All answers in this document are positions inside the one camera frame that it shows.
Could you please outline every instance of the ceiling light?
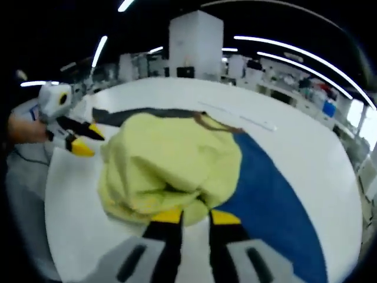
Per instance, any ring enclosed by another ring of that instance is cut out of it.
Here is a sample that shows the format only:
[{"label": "ceiling light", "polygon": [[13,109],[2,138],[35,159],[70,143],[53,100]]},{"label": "ceiling light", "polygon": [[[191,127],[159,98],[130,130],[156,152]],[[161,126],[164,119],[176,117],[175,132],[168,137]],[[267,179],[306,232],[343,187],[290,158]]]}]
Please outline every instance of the ceiling light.
[{"label": "ceiling light", "polygon": [[348,81],[355,89],[357,89],[357,91],[362,95],[362,97],[365,98],[365,100],[368,102],[368,104],[374,110],[376,110],[376,106],[373,104],[372,100],[368,97],[368,95],[350,77],[348,77],[340,69],[336,68],[334,65],[327,62],[326,60],[324,60],[324,59],[322,59],[322,58],[320,58],[320,57],[318,57],[318,56],[316,56],[316,55],[314,55],[310,52],[307,52],[307,51],[305,51],[301,48],[298,48],[298,47],[295,47],[295,46],[292,46],[292,45],[289,45],[289,44],[285,44],[285,43],[282,43],[282,42],[279,42],[279,41],[275,41],[275,40],[267,40],[265,38],[259,38],[259,37],[241,37],[241,36],[235,36],[234,39],[236,39],[236,40],[258,41],[258,42],[274,44],[274,45],[278,45],[278,46],[281,46],[281,47],[285,47],[285,48],[294,50],[294,51],[299,52],[301,54],[304,54],[304,55],[306,55],[310,58],[313,58],[314,60],[317,60],[318,62],[321,62],[322,64],[328,66],[330,69],[332,69],[334,72],[338,73],[341,77],[343,77],[346,81]]},{"label": "ceiling light", "polygon": [[46,81],[26,81],[21,84],[21,87],[32,87],[34,85],[44,85]]},{"label": "ceiling light", "polygon": [[157,48],[155,48],[155,49],[152,49],[151,51],[149,51],[149,54],[152,54],[152,53],[155,53],[155,52],[157,52],[157,51],[161,51],[162,49],[164,49],[164,47],[157,47]]},{"label": "ceiling light", "polygon": [[[22,83],[20,86],[21,87],[33,87],[35,85],[45,85],[45,84],[46,84],[46,81],[26,81],[26,82]],[[51,84],[58,85],[59,82],[58,81],[52,81]]]},{"label": "ceiling light", "polygon": [[105,43],[106,43],[106,40],[107,40],[107,36],[105,35],[104,37],[101,38],[100,40],[100,43],[97,47],[97,50],[94,54],[94,58],[93,58],[93,63],[92,63],[92,68],[95,68],[95,66],[97,66],[97,62],[98,62],[98,59],[100,57],[100,54],[101,54],[101,51],[102,49],[104,48],[105,46]]},{"label": "ceiling light", "polygon": [[134,2],[134,0],[124,0],[123,3],[119,6],[118,12],[124,12],[127,8]]},{"label": "ceiling light", "polygon": [[76,66],[76,62],[69,63],[68,65],[66,65],[64,67],[61,67],[60,72],[64,72],[65,70],[68,70],[69,68],[72,68],[74,66]]},{"label": "ceiling light", "polygon": [[336,88],[337,90],[339,90],[341,93],[343,93],[345,96],[347,96],[347,98],[349,99],[352,99],[352,96],[347,92],[345,91],[341,86],[337,85],[336,83],[334,83],[332,80],[330,80],[329,78],[325,77],[324,75],[318,73],[317,71],[307,67],[307,66],[304,66],[300,63],[297,63],[295,61],[292,61],[292,60],[289,60],[289,59],[286,59],[286,58],[283,58],[283,57],[280,57],[280,56],[276,56],[276,55],[272,55],[272,54],[268,54],[268,53],[264,53],[264,52],[257,52],[258,55],[261,55],[261,56],[266,56],[266,57],[270,57],[270,58],[274,58],[274,59],[277,59],[277,60],[281,60],[281,61],[284,61],[284,62],[287,62],[289,64],[292,64],[292,65],[295,65],[297,67],[300,67],[301,69],[304,69],[314,75],[316,75],[317,77],[320,77],[321,79],[323,79],[324,81],[327,81],[329,84],[331,84],[334,88]]},{"label": "ceiling light", "polygon": [[237,52],[237,48],[223,48],[223,51]]}]

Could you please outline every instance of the white table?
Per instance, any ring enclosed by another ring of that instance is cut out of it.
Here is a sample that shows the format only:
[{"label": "white table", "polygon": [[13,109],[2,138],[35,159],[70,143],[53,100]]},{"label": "white table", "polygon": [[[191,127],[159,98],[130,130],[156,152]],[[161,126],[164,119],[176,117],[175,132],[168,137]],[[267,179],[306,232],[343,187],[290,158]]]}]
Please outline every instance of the white table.
[{"label": "white table", "polygon": [[[89,97],[89,104],[110,112],[142,107],[205,110],[223,123],[243,127],[273,159],[307,210],[322,245],[329,282],[343,280],[355,266],[362,235],[356,177],[335,134],[309,116],[252,91],[184,78],[149,78],[119,85]],[[268,131],[237,115],[267,121],[277,130]],[[106,138],[117,132],[108,126],[101,129]],[[101,143],[91,144],[97,149]],[[83,279],[109,249],[144,230],[141,225],[126,226],[106,217],[97,195],[101,167],[99,154],[84,159],[61,149],[55,149],[51,161],[46,226],[52,257],[64,282]],[[176,282],[213,282],[206,238],[207,220],[185,230],[184,267]],[[195,274],[189,274],[192,268]]]}]

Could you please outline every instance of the blue cloth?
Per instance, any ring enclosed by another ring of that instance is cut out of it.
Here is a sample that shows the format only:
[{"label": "blue cloth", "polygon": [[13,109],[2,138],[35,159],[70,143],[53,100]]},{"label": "blue cloth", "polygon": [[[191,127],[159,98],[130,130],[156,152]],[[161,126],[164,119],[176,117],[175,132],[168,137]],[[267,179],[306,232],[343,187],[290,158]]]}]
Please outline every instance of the blue cloth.
[{"label": "blue cloth", "polygon": [[239,181],[233,196],[217,209],[240,218],[250,238],[280,252],[307,283],[327,282],[318,236],[294,190],[249,135],[234,134],[234,140],[242,151]]}]

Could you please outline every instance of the yellow cloth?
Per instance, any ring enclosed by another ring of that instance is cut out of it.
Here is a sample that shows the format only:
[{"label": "yellow cloth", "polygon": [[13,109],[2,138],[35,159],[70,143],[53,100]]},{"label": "yellow cloth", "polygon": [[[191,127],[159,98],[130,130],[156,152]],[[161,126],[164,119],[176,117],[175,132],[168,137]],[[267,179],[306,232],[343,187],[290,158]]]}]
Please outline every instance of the yellow cloth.
[{"label": "yellow cloth", "polygon": [[[224,128],[207,116],[202,120]],[[202,220],[208,208],[234,193],[241,162],[231,133],[207,130],[194,119],[146,113],[123,123],[101,153],[99,194],[104,210],[145,223],[173,208],[184,209],[185,225]]]}]

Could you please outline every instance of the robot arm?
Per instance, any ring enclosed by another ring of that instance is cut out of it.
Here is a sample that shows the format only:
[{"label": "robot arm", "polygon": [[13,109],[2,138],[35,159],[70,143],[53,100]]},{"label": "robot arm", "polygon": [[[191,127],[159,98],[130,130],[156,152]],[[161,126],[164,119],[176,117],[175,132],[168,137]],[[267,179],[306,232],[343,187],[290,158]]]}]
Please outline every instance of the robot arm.
[{"label": "robot arm", "polygon": [[91,157],[95,153],[77,135],[94,140],[104,140],[95,124],[80,117],[70,117],[75,106],[73,87],[69,84],[46,83],[38,96],[39,116],[47,127],[47,135],[56,146],[77,156]]}]

